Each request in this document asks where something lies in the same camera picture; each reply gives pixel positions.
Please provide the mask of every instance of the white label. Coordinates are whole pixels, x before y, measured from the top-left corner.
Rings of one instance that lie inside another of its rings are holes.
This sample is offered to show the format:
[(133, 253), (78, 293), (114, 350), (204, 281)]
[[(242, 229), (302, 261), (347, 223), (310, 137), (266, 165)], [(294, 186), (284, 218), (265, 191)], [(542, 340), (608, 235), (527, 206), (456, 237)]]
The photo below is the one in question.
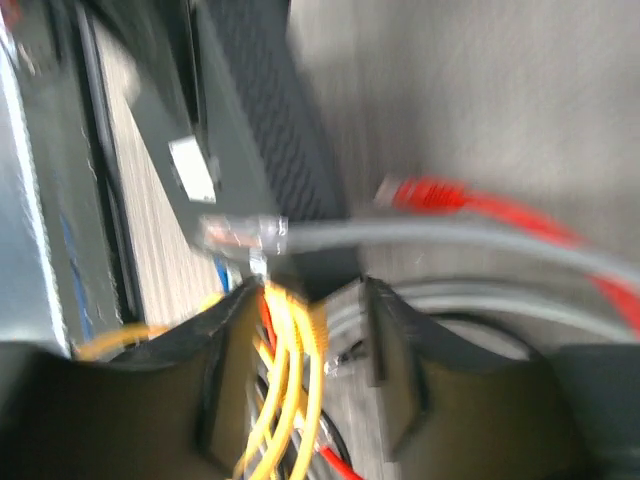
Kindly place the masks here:
[(189, 200), (216, 203), (213, 180), (196, 137), (190, 136), (169, 142), (169, 150)]

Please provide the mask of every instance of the yellow cable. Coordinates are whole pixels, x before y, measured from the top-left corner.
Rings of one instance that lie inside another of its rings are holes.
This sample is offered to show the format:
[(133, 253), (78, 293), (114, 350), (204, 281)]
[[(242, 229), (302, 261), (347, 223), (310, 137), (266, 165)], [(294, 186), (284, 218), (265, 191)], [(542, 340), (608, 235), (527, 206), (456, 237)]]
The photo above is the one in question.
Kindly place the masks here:
[(285, 342), (278, 342), (276, 347), (276, 356), (273, 362), (273, 369), (270, 369), (271, 381), (269, 383), (269, 391), (264, 400), (264, 407), (260, 410), (260, 415), (249, 434), (247, 440), (247, 448), (236, 463), (234, 469), (234, 477), (238, 477), (244, 471), (245, 465), (251, 461), (256, 452), (260, 449), (262, 439), (271, 429), (271, 423), (278, 410), (278, 405), (284, 391), (284, 379), (287, 375), (287, 345)]
[[(256, 405), (258, 407), (258, 410), (262, 410), (262, 407), (264, 406), (264, 399), (262, 398), (262, 396), (260, 396), (260, 394), (258, 394), (258, 392), (256, 392)], [(271, 431), (267, 430), (264, 436), (264, 443), (267, 446), (267, 448), (269, 448), (269, 445), (271, 445), (272, 442), (273, 442), (273, 436), (271, 435)], [(275, 470), (271, 472), (271, 475), (269, 475), (269, 480), (278, 480), (278, 478), (279, 478), (278, 472)]]
[(315, 451), (316, 435), (322, 415), (324, 359), (329, 347), (329, 331), (324, 309), (310, 312), (308, 306), (302, 305), (291, 296), (289, 304), (300, 329), (305, 351), (310, 356), (309, 396), (302, 441), (298, 448), (298, 458), (289, 476), (290, 480), (304, 480)]
[[(253, 337), (253, 347), (258, 352), (262, 363), (267, 367), (267, 370), (271, 372), (273, 370), (274, 358), (273, 353), (269, 346), (259, 336)], [(296, 410), (296, 418), (294, 420), (294, 427), (302, 430), (304, 428), (304, 420), (307, 411), (307, 392), (304, 388), (300, 389), (300, 397), (298, 400), (298, 409)]]
[(107, 332), (89, 343), (76, 348), (79, 360), (96, 360), (118, 347), (146, 340), (148, 337), (162, 335), (169, 327), (166, 325), (126, 325), (115, 332)]
[(282, 459), (289, 437), (293, 432), (293, 421), (302, 386), (302, 341), (294, 317), (289, 311), (287, 298), (282, 291), (274, 291), (271, 288), (267, 288), (265, 289), (265, 299), (272, 313), (274, 329), (276, 329), (276, 334), (278, 335), (278, 344), (281, 342), (286, 343), (290, 353), (289, 380), (287, 382), (287, 395), (284, 398), (280, 413), (280, 421), (273, 434), (273, 443), (253, 471), (250, 480), (266, 480)]

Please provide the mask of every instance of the black cable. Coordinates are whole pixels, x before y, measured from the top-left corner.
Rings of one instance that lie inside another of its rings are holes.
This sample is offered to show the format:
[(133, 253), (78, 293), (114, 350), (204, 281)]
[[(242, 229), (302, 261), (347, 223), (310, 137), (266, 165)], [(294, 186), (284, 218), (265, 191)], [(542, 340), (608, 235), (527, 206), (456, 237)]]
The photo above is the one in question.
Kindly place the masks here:
[(338, 426), (324, 410), (322, 410), (322, 413), (320, 414), (320, 423), (329, 433), (329, 436), (331, 437), (331, 440), (333, 440), (336, 450), (338, 450), (338, 455), (340, 455), (342, 461), (346, 463), (349, 468), (353, 469), (353, 463), (351, 462), (351, 455), (349, 454), (347, 444), (344, 441), (344, 438), (342, 438), (340, 430), (338, 430)]
[[(262, 398), (266, 398), (267, 392), (269, 391), (269, 384), (260, 375), (256, 376), (256, 386), (258, 388), (258, 391), (260, 392), (260, 395), (262, 395)], [(320, 413), (320, 423), (322, 424), (322, 428), (324, 428), (329, 434), (329, 437), (331, 437), (331, 440), (333, 441), (336, 450), (338, 450), (338, 455), (340, 455), (342, 461), (346, 463), (349, 468), (353, 468), (353, 463), (351, 462), (351, 455), (349, 454), (347, 443), (344, 441), (344, 438), (342, 437), (338, 426), (335, 424), (329, 414), (327, 414), (327, 412), (324, 410), (322, 410), (322, 412)]]

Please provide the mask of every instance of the blue cable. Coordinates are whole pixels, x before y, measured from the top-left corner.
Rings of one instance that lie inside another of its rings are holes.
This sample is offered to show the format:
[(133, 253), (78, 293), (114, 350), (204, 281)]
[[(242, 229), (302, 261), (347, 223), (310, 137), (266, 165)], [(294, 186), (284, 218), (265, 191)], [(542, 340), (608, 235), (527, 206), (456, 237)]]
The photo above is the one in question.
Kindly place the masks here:
[(219, 258), (214, 259), (214, 263), (216, 265), (216, 271), (218, 272), (218, 278), (220, 279), (220, 285), (222, 285), (222, 292), (226, 295), (231, 291), (227, 266)]
[(71, 233), (71, 227), (64, 216), (60, 216), (62, 223), (62, 232), (64, 235), (64, 242), (67, 247), (67, 253), (69, 255), (69, 264), (71, 267), (71, 276), (73, 277), (73, 289), (76, 295), (76, 301), (78, 302), (78, 313), (80, 315), (80, 325), (82, 328), (82, 336), (84, 341), (88, 342), (94, 337), (93, 326), (91, 325), (91, 318), (89, 317), (87, 293), (82, 283), (82, 276), (77, 264), (76, 246)]

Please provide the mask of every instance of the red cable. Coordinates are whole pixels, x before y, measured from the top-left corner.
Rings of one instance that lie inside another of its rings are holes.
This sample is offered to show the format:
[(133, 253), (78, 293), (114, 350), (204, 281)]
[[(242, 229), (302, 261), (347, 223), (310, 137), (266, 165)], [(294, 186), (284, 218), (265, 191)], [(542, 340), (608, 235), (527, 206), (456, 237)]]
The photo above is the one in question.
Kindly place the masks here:
[[(432, 178), (408, 180), (397, 186), (390, 201), (396, 208), (419, 213), (455, 213), (466, 207), (551, 243), (564, 246), (584, 243), (578, 235), (543, 213), (507, 199), (469, 191), (461, 184)], [(598, 275), (589, 278), (640, 336), (640, 299), (637, 295), (616, 280)]]
[(342, 478), (346, 480), (364, 480), (329, 447), (322, 447), (318, 453), (324, 457), (327, 463), (331, 465), (336, 472), (342, 475)]
[(278, 342), (278, 337), (276, 336), (276, 332), (273, 329), (273, 323), (271, 321), (271, 312), (269, 311), (269, 305), (267, 304), (267, 301), (265, 300), (263, 295), (260, 295), (258, 304), (260, 308), (260, 318), (262, 319), (262, 325), (267, 331), (267, 338), (269, 339), (271, 350), (275, 352), (276, 344)]

